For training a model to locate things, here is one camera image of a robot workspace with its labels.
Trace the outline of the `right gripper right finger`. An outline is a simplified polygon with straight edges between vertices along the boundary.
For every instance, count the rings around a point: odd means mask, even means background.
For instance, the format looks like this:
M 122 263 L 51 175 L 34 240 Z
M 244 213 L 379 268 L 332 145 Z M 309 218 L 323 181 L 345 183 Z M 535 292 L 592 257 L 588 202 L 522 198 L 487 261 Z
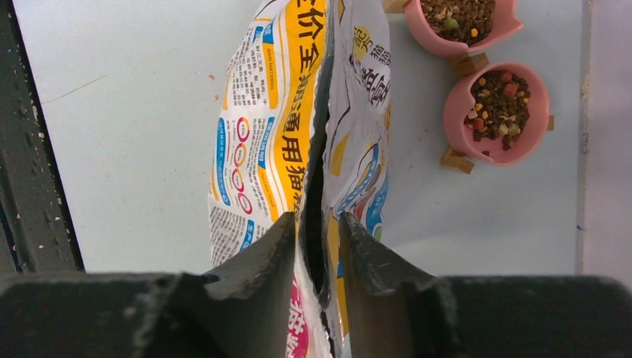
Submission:
M 339 221 L 354 357 L 629 357 L 631 293 L 595 276 L 432 276 Z

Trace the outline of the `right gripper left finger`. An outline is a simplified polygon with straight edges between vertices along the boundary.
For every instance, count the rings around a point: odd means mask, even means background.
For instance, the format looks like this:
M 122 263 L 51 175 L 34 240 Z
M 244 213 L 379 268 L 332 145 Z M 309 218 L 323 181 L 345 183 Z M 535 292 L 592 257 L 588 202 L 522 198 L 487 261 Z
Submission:
M 295 226 L 283 214 L 206 274 L 1 280 L 3 357 L 283 357 Z

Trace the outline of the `cat food bag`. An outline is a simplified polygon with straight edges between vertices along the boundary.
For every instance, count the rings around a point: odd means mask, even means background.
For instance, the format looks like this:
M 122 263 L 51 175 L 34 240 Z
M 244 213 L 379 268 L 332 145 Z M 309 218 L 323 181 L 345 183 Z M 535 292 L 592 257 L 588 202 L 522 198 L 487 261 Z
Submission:
M 210 262 L 294 214 L 285 357 L 347 335 L 338 221 L 382 231 L 391 42 L 380 1 L 264 1 L 226 70 L 209 182 Z

